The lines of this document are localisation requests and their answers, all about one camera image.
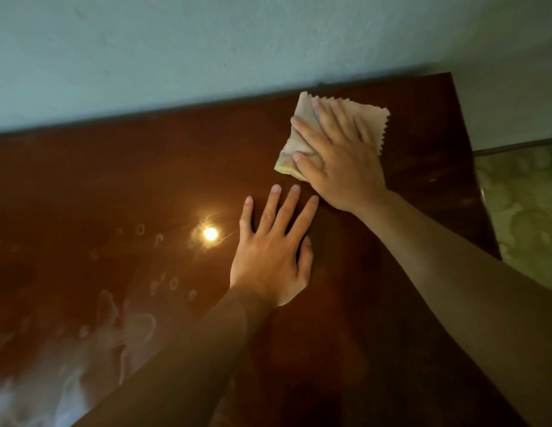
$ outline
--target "person's right hand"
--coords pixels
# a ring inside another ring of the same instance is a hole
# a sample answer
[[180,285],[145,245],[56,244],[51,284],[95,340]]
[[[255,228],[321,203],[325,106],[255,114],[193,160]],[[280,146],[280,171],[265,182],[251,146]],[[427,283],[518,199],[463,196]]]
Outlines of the person's right hand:
[[361,117],[351,121],[340,101],[329,108],[314,100],[325,136],[315,132],[297,117],[292,125],[322,157],[319,170],[306,156],[295,152],[292,158],[309,184],[330,205],[357,215],[373,206],[387,192],[385,177],[370,129]]

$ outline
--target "hand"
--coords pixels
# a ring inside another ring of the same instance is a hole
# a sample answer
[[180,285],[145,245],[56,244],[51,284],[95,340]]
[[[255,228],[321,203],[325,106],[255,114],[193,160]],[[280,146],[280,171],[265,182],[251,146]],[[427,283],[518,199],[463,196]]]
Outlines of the hand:
[[[312,196],[294,226],[286,228],[300,197],[300,186],[293,186],[276,215],[281,187],[272,187],[258,230],[252,232],[254,204],[249,196],[240,220],[240,243],[230,269],[230,287],[247,289],[259,295],[270,307],[291,301],[308,284],[314,253],[309,237],[301,239],[311,225],[319,197]],[[296,252],[300,258],[296,263]]]
[[332,100],[328,109],[314,100],[325,136],[297,117],[292,125],[322,157],[319,170],[306,156],[295,152],[292,158],[299,171],[323,199],[335,208],[357,215],[387,192],[385,177],[373,135],[360,116],[350,120],[341,101]]

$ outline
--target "wall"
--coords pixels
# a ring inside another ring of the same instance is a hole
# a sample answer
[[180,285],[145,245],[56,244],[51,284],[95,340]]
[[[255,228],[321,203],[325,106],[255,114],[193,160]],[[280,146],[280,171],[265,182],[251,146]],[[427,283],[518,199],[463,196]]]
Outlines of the wall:
[[552,136],[552,0],[0,0],[0,132],[446,69],[475,149]]

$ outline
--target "beige cloth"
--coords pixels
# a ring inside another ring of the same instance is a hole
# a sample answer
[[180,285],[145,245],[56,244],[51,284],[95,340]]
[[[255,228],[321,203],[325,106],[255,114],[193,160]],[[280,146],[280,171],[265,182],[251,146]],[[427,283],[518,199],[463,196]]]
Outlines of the beige cloth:
[[[310,128],[323,135],[322,127],[319,124],[319,120],[317,119],[312,106],[312,101],[316,97],[317,96],[314,97],[311,94],[308,94],[308,92],[302,92],[300,94],[300,99],[298,100],[298,105],[296,106],[294,115],[308,124]],[[333,100],[333,97],[322,97],[319,99],[324,105],[329,105],[329,101]],[[383,138],[385,136],[386,122],[390,115],[389,110],[372,105],[361,105],[360,103],[352,102],[349,99],[341,99],[341,101],[343,103],[343,108],[345,108],[345,112],[349,117],[351,117],[351,119],[358,112],[363,114],[363,119],[373,134],[377,145],[377,152],[380,155]],[[280,151],[280,157],[278,158],[274,169],[278,172],[292,175],[298,180],[306,181],[305,177],[298,170],[296,162],[292,160],[292,153],[296,151],[305,154],[318,168],[323,167],[323,161],[320,155],[304,140],[304,138],[301,137],[296,129],[292,127],[292,132],[289,135],[288,142],[286,142],[286,145],[284,145],[284,148]]]

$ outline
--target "forearm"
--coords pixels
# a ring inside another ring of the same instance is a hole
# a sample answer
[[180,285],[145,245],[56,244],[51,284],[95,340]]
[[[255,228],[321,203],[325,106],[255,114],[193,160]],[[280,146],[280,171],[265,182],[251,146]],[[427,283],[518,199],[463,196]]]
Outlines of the forearm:
[[152,358],[77,425],[208,425],[238,355],[269,312],[255,295],[230,289],[188,335]]
[[358,216],[522,416],[552,422],[552,292],[396,194]]

